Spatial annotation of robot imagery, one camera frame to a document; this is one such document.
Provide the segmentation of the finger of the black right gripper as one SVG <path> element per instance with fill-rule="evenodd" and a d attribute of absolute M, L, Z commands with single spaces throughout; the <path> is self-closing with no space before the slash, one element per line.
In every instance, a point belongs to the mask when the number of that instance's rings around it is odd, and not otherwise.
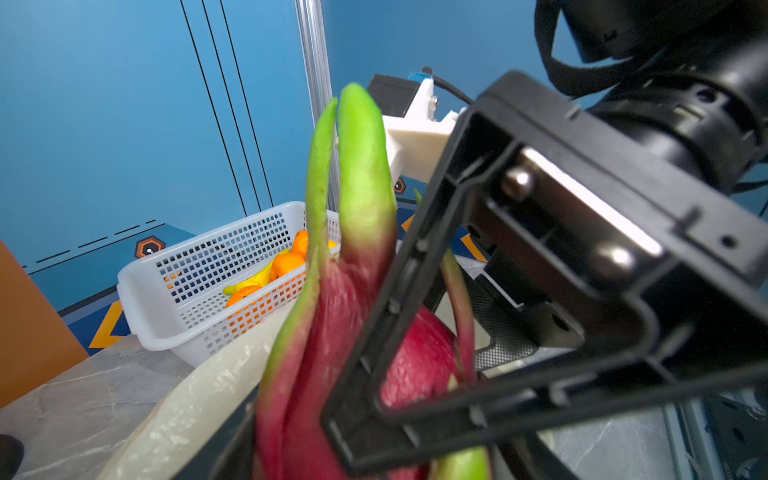
<path fill-rule="evenodd" d="M 519 162 L 549 182 L 544 198 L 566 191 L 651 258 L 659 245 L 601 200 L 592 199 L 535 148 L 554 137 L 530 115 L 497 98 L 477 101 L 448 141 L 426 200 L 379 292 L 371 316 L 324 407 L 321 424 L 345 472 L 365 476 L 420 464 L 479 445 L 534 436 L 538 431 L 634 409 L 632 398 L 577 402 L 568 387 L 642 362 L 659 335 L 655 314 L 641 300 L 606 297 L 579 280 L 495 198 L 502 176 Z M 457 226 L 473 224 L 520 268 L 577 316 L 584 346 L 449 392 L 392 409 L 382 387 Z"/>

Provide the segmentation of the orange fruit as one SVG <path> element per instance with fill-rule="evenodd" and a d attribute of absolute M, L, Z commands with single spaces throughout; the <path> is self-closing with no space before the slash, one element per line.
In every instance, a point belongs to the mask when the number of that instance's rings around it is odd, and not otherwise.
<path fill-rule="evenodd" d="M 303 260 L 307 258 L 309 249 L 309 233 L 307 230 L 300 230 L 294 237 L 291 253 L 298 255 Z"/>
<path fill-rule="evenodd" d="M 242 301 L 244 298 L 246 298 L 247 296 L 249 296 L 249 295 L 251 295 L 253 293 L 256 293 L 260 289 L 261 289 L 261 287 L 258 286 L 258 285 L 250 285 L 250 286 L 246 286 L 246 287 L 243 287 L 243 288 L 239 289 L 238 291 L 236 291 L 235 293 L 233 293 L 230 296 L 230 298 L 229 298 L 229 300 L 228 300 L 228 302 L 226 304 L 226 307 L 230 307 L 230 306 L 232 306 L 232 305 Z"/>
<path fill-rule="evenodd" d="M 305 264 L 305 258 L 300 254 L 287 251 L 278 254 L 271 263 L 269 281 L 273 282 Z"/>

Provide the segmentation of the pink dragon fruit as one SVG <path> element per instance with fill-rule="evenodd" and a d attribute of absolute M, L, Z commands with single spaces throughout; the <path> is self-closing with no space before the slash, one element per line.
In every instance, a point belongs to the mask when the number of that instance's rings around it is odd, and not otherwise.
<path fill-rule="evenodd" d="M 396 252 L 396 201 L 383 115 L 366 88 L 350 83 L 315 127 L 305 195 L 309 249 L 303 289 L 268 358 L 255 403 L 251 479 L 348 479 L 320 425 Z M 338 258 L 328 248 L 327 189 L 338 137 Z M 402 407 L 478 380 L 475 322 L 462 269 L 448 249 L 441 265 L 455 335 L 419 307 L 386 375 L 387 407 Z M 487 447 L 385 472 L 383 479 L 492 479 Z"/>

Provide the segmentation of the yellowish plastic bag orange print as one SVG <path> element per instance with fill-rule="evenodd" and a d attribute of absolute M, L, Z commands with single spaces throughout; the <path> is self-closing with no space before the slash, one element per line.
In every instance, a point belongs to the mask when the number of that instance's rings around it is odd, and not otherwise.
<path fill-rule="evenodd" d="M 196 367 L 134 430 L 100 479 L 206 479 L 247 416 L 294 300 Z"/>

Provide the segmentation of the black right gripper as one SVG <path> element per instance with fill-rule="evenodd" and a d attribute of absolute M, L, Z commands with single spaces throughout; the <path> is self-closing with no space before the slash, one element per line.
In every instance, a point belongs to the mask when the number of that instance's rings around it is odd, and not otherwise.
<path fill-rule="evenodd" d="M 468 118 L 468 223 L 582 327 L 526 374 L 672 393 L 767 375 L 766 225 L 520 72 Z"/>

